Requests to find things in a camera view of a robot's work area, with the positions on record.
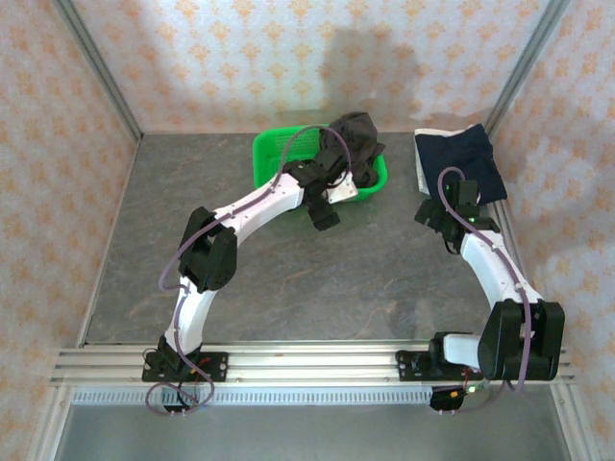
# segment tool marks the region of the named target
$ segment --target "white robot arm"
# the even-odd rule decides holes
[[[270,185],[271,182],[268,182],[234,204],[218,208],[214,211],[215,218],[224,216],[227,213],[233,215],[234,208],[239,208],[243,204],[249,203],[262,195],[263,191],[269,188]],[[226,228],[234,229],[236,246],[238,247],[252,232],[285,211],[299,206],[303,198],[304,189],[299,186],[295,178],[284,173],[280,177],[275,193],[270,193],[255,206],[234,215],[231,219],[221,224]],[[180,303],[182,303],[179,319],[179,339],[182,351],[190,353],[201,346],[203,326],[217,290],[204,290],[199,293],[196,284],[189,277],[181,277],[181,284],[188,287],[189,294],[185,296],[184,293],[180,293],[175,306],[177,310]],[[176,351],[177,345],[175,344],[173,324],[174,322],[171,321],[164,337],[168,345]]]
[[[517,278],[521,281],[528,295],[529,302],[538,303],[538,300],[542,300],[540,294],[529,285],[528,281],[523,277],[510,258],[504,246],[504,238],[502,235],[492,230],[486,230],[483,234],[494,242],[504,253],[505,257],[508,258],[517,274]],[[480,286],[489,301],[489,306],[492,309],[496,303],[505,300],[512,300],[518,304],[522,303],[515,282],[504,267],[500,258],[486,243],[480,240],[476,235],[467,233],[463,237],[460,253],[461,257],[463,257],[474,270],[474,273],[479,279]],[[466,365],[479,370],[479,342],[480,336],[476,334],[447,334],[443,339],[444,359],[450,363]]]
[[[181,370],[183,362],[177,354],[178,351],[186,355],[193,353],[193,356],[198,357],[203,326],[211,302],[217,290],[233,276],[236,249],[252,232],[281,213],[300,205],[307,205],[312,222],[319,230],[339,222],[332,211],[331,203],[357,194],[352,178],[345,175],[342,181],[335,183],[335,187],[329,186],[327,189],[327,184],[332,184],[332,178],[338,178],[337,175],[342,171],[339,165],[328,170],[327,178],[322,177],[322,171],[313,174],[308,170],[307,165],[301,161],[291,162],[286,172],[281,175],[275,193],[270,193],[261,202],[240,213],[235,214],[234,209],[253,201],[271,184],[268,183],[238,202],[218,208],[213,213],[204,208],[193,212],[186,227],[183,244],[190,235],[202,229],[215,217],[231,214],[231,218],[213,228],[211,233],[206,233],[201,241],[196,240],[181,258],[181,281],[188,287],[187,294],[180,293],[173,321],[161,337],[158,348],[158,354],[174,373],[161,374],[160,380],[175,380],[173,376],[184,376],[185,370]],[[464,196],[468,194],[468,190],[470,200]],[[429,372],[430,376],[436,376],[435,380],[438,376],[448,380],[444,377],[449,376],[447,370],[459,376],[459,367],[470,367],[487,379],[516,379],[522,361],[521,326],[530,321],[532,336],[527,379],[553,379],[561,348],[563,310],[558,303],[546,303],[525,280],[510,259],[495,223],[490,218],[480,217],[476,205],[468,206],[468,203],[476,203],[476,195],[475,183],[457,182],[452,187],[450,202],[459,214],[463,214],[480,229],[483,237],[493,242],[493,246],[487,245],[477,235],[468,233],[444,210],[442,204],[434,199],[427,199],[421,205],[415,220],[427,224],[436,232],[442,232],[447,245],[453,244],[470,264],[489,301],[491,315],[481,336],[454,331],[436,333],[430,343],[429,360],[425,361],[422,358],[426,357],[419,357],[421,359],[411,364],[412,368],[416,366],[415,377],[420,380],[417,376],[425,377],[426,372]],[[510,275],[501,256],[496,255],[496,249],[508,260],[517,280]],[[523,288],[531,306],[531,319],[524,318],[520,288]],[[176,344],[175,319],[178,310],[179,344]],[[401,376],[403,375],[408,376],[410,373],[401,373]]]

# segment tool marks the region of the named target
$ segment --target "floral wallpaper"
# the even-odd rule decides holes
[[[615,10],[573,0],[493,139],[529,274],[615,459]]]
[[[547,0],[77,0],[141,129],[484,121]]]
[[[135,146],[51,1],[0,5],[0,459],[72,346]]]

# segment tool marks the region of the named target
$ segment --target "green plastic basket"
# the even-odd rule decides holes
[[[280,159],[286,142],[302,128],[303,126],[274,128],[260,133],[254,139],[252,162],[255,187],[261,187],[274,177],[278,168],[280,168]],[[314,158],[320,147],[318,137],[318,130],[309,130],[302,133],[290,146],[286,161]],[[378,172],[378,181],[371,187],[359,189],[358,194],[350,199],[349,202],[365,200],[384,187],[388,180],[388,172],[386,171],[386,164],[382,155],[379,155],[376,161],[374,161],[374,169]]]

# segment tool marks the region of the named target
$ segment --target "black garment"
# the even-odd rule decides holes
[[[346,141],[352,159],[351,172],[356,187],[371,187],[378,181],[378,172],[373,168],[374,160],[384,150],[378,142],[378,130],[367,112],[350,112],[331,122]],[[330,132],[320,131],[320,149],[342,150],[337,138]]]
[[[479,184],[481,205],[506,198],[506,189],[493,159],[493,146],[482,125],[453,136],[418,134],[415,139],[427,187],[434,199],[439,200],[438,176],[447,166],[456,166],[463,171],[466,180]],[[456,179],[456,173],[449,173],[444,183]]]

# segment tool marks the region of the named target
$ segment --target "marble floor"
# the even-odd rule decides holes
[[[87,342],[156,343],[177,294],[157,281],[190,212],[253,189],[253,134],[149,134],[120,210]],[[249,237],[233,280],[216,296],[205,342],[428,339],[481,332],[480,285],[442,238],[413,221],[418,192],[411,133],[383,133],[389,180],[365,202],[336,206],[341,223],[318,232],[297,209]]]

